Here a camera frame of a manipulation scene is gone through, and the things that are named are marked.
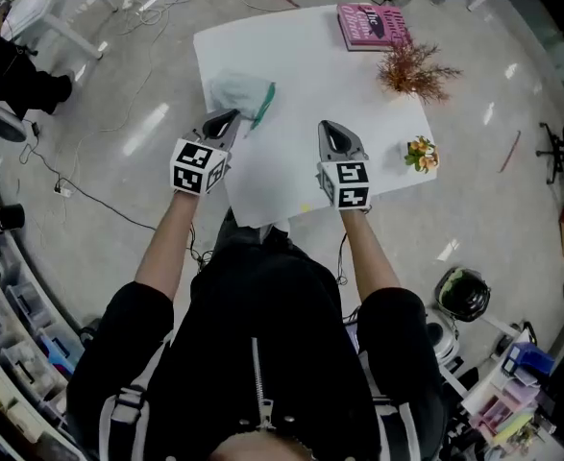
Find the white tabletop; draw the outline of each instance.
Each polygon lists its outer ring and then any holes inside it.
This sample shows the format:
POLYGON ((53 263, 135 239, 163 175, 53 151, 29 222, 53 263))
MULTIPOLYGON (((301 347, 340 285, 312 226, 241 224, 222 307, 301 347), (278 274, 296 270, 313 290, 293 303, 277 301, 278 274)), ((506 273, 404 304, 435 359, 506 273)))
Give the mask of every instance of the white tabletop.
POLYGON ((362 140, 371 159, 372 193, 435 179, 407 168, 400 145, 433 140, 420 101, 382 92, 380 53, 346 50, 336 7, 279 12, 238 20, 194 37, 208 110, 210 81, 221 70, 277 84, 262 123, 244 122, 224 181, 239 226, 261 227, 329 206, 315 176, 318 123, 328 119, 362 140))
POLYGON ((14 39, 35 21, 42 18, 55 0, 15 0, 4 24, 2 37, 14 39))

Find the reddish brown plant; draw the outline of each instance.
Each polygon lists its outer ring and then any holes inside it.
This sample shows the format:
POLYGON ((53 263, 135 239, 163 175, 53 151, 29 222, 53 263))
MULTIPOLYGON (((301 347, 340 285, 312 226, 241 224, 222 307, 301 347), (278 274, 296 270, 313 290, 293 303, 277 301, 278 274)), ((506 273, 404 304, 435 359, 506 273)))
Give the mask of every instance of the reddish brown plant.
POLYGON ((381 83, 403 94, 417 94, 423 101, 445 102, 450 95, 443 81, 455 79, 463 72, 457 68, 426 61, 439 51, 436 44, 416 44, 411 37, 394 42, 384 51, 379 65, 381 83))

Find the black sleeve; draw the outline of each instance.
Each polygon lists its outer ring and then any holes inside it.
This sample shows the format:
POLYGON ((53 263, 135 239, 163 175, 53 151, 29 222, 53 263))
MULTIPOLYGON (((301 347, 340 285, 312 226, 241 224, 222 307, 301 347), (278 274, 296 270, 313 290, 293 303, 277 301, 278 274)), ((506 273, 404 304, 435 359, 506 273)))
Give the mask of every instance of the black sleeve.
POLYGON ((98 424, 108 397, 145 369, 173 327, 173 304, 158 290, 132 282, 113 297, 67 388, 71 433, 98 448, 98 424))
POLYGON ((446 412, 422 301, 402 288, 374 292, 358 312, 357 335, 380 392, 395 404, 409 403, 421 455, 431 459, 443 440, 446 412))

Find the shiny floor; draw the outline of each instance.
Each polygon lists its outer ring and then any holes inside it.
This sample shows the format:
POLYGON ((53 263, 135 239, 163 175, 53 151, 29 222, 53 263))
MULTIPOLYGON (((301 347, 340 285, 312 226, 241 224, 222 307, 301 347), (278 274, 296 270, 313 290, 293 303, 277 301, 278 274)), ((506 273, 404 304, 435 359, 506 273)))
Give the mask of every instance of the shiny floor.
MULTIPOLYGON (((120 6, 123 0, 113 1, 120 6)), ((246 1, 269 9, 289 5, 246 1)), ((365 0, 292 1, 309 7, 365 0)), ((107 48, 101 60, 92 61, 53 33, 41 37, 37 65, 58 74, 71 69, 78 81, 55 115, 29 115, 42 128, 37 151, 66 176, 77 166, 73 180, 91 195, 155 225, 171 197, 169 152, 205 112, 193 34, 262 12, 239 0, 194 0, 175 6, 156 25, 121 36, 135 20, 126 24, 122 12, 109 14, 96 0, 64 2, 58 12, 107 48)), ((547 349, 564 320, 564 258, 559 188, 545 184, 548 166, 534 151, 547 146, 540 121, 554 129, 564 124, 564 92, 550 79, 550 61, 509 2, 489 0, 475 12, 466 10, 467 3, 411 0, 404 8, 414 38, 438 43, 439 59, 464 75, 449 84, 449 103, 425 107, 442 157, 437 180, 378 196, 369 218, 401 282, 425 303, 432 303, 435 284, 452 265, 469 266, 492 288, 490 312, 507 322, 531 320, 547 349), (500 172, 518 131, 518 146, 500 172)), ((223 42, 219 48, 223 53, 223 42)), ((85 324, 134 277, 152 233, 82 195, 65 200, 54 194, 56 176, 34 156, 22 165, 22 148, 0 140, 2 197, 25 206, 21 238, 28 253, 66 310, 85 324)), ((194 222, 199 251, 212 247, 227 208, 222 184, 200 203, 194 222)), ((290 224, 294 242, 336 272, 343 235, 338 214, 318 210, 290 224)), ((358 299, 347 247, 343 265, 349 282, 341 293, 350 312, 358 299)), ((188 258, 178 320, 195 272, 188 258)), ((488 356, 497 335, 482 322, 463 326, 461 352, 468 363, 488 356)))

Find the book cover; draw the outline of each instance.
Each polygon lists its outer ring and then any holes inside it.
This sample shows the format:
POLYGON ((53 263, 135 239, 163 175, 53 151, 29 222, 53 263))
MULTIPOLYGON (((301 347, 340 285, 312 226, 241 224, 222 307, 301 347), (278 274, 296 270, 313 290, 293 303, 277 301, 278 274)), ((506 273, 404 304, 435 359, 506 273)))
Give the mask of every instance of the book cover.
POLYGON ((337 16, 348 49, 383 48, 408 36, 404 17, 397 7, 339 4, 337 16))

